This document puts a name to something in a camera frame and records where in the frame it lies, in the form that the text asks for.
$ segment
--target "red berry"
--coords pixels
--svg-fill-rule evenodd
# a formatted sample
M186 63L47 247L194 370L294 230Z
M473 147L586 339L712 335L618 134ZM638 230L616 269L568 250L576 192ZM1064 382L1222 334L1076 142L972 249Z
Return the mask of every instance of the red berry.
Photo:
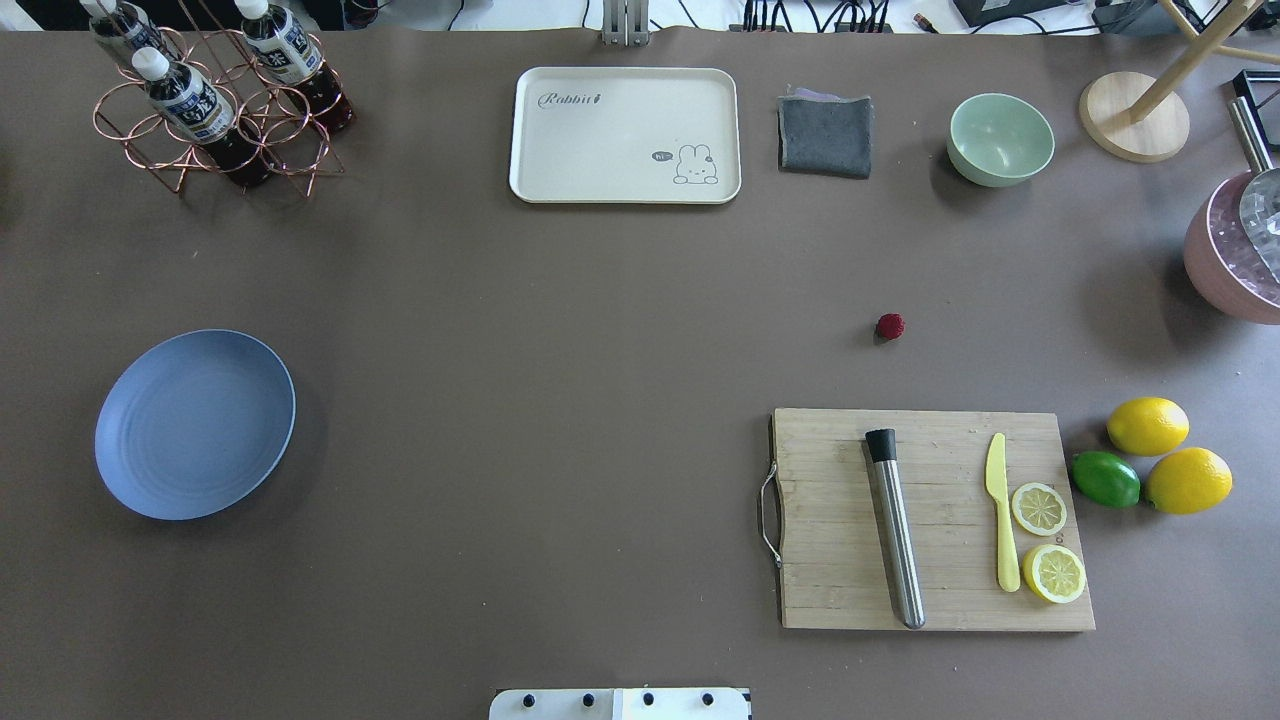
M884 340L897 340L902 337L902 331L905 329L906 323L902 322L902 316L897 313L881 315L879 322L876 323L876 334Z

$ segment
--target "white bottle cap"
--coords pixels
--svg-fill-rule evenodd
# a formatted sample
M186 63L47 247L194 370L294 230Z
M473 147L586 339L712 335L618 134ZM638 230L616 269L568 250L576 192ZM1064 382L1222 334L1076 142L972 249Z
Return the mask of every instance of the white bottle cap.
M115 12L115 0L81 0L81 6L84 8L91 17L105 18L106 15Z
M169 72L169 58L165 58L155 47L140 47L133 54L133 69L138 70L142 79L156 81Z
M256 20L266 14L266 0L236 0L236 6L246 19Z

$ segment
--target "round wooden base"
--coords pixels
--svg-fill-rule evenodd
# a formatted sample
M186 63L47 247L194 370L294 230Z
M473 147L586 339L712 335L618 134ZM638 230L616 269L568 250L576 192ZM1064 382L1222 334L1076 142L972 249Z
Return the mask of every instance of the round wooden base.
M1158 163L1178 154L1190 135L1190 115L1170 92L1146 118L1133 122L1129 108L1156 78L1142 73L1111 73L1080 94L1080 122L1107 152L1134 163Z

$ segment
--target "gray cloth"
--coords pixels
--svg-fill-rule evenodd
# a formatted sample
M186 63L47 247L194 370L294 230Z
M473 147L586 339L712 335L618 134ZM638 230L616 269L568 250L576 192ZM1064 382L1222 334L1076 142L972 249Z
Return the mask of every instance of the gray cloth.
M870 177L874 118L870 97L847 100L804 88L778 97L782 169Z

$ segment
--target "bottle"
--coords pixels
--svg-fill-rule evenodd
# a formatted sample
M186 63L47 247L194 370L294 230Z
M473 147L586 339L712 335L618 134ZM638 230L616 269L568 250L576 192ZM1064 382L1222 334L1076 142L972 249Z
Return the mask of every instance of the bottle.
M259 133L200 70L169 61L155 47L133 54L133 68L146 81L147 97L179 135L212 159L232 182L252 187L271 177L257 145Z
M133 53L142 47L155 47L170 60L180 60L178 51L160 29L152 24L146 10L133 3L116 0L81 0L90 15L88 29L93 40L125 70L133 70Z
M244 41L253 49L259 61L280 85L292 87L306 96L303 104L292 92L285 92L300 113L307 111L329 132L338 132L356 118L351 101L342 92L338 76L320 55L320 49L302 31L298 19L287 8L271 5L268 0L236 0L244 22L241 29Z

